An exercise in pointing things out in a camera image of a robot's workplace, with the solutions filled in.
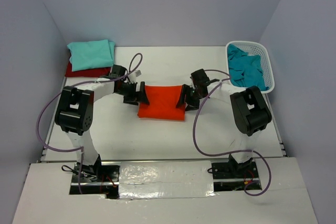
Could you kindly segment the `orange t shirt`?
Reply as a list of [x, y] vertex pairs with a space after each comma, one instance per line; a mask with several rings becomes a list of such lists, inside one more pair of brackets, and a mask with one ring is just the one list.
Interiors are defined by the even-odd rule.
[[139, 118], [169, 121], [185, 120], [185, 104], [176, 107], [182, 86], [145, 86], [149, 105], [140, 103]]

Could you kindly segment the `dark red t shirt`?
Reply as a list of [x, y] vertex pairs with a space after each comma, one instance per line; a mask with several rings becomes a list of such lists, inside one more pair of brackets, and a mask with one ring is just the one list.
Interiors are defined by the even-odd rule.
[[67, 78], [76, 78], [76, 77], [96, 78], [100, 76], [106, 76], [110, 72], [110, 70], [111, 70], [111, 67], [72, 71], [72, 64], [68, 62], [67, 69], [65, 72], [65, 77]]

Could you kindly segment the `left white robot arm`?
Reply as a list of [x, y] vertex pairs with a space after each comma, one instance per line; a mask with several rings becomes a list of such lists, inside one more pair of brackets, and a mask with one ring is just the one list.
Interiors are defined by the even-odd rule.
[[107, 95], [118, 94], [123, 96], [123, 103], [149, 105], [145, 82], [136, 81], [140, 74], [138, 70], [128, 71], [114, 65], [107, 76], [77, 86], [65, 86], [61, 92], [55, 123], [69, 137], [76, 149], [78, 167], [90, 181], [99, 180], [103, 174], [101, 157], [90, 134], [94, 103]]

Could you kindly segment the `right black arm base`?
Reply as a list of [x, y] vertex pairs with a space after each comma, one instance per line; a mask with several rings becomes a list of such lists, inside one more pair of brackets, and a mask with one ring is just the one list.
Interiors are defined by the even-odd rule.
[[212, 175], [214, 191], [261, 190], [256, 162], [250, 158], [237, 163], [232, 155], [225, 162], [211, 163], [207, 172]]

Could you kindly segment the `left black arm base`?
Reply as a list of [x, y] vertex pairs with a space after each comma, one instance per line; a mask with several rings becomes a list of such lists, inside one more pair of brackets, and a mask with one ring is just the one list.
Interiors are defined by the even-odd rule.
[[74, 167], [62, 165], [61, 170], [71, 174], [70, 195], [104, 195], [119, 198], [120, 166], [97, 161], [92, 167], [77, 163]]

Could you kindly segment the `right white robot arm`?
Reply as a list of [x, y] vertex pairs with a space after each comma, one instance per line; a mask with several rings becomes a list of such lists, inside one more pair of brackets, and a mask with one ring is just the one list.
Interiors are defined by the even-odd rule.
[[[257, 86], [242, 88], [226, 84], [225, 81], [230, 80], [230, 75], [221, 70], [219, 72], [226, 75], [226, 78], [210, 79], [206, 74], [210, 71], [210, 69], [199, 69], [191, 73], [192, 84], [182, 85], [176, 107], [197, 111], [192, 129], [193, 142], [197, 151], [208, 157], [228, 155], [229, 173], [233, 177], [240, 177], [252, 163], [258, 137], [272, 120], [271, 112]], [[238, 129], [233, 140], [233, 150], [222, 154], [207, 154], [201, 151], [196, 142], [197, 119], [212, 94], [230, 105]]]

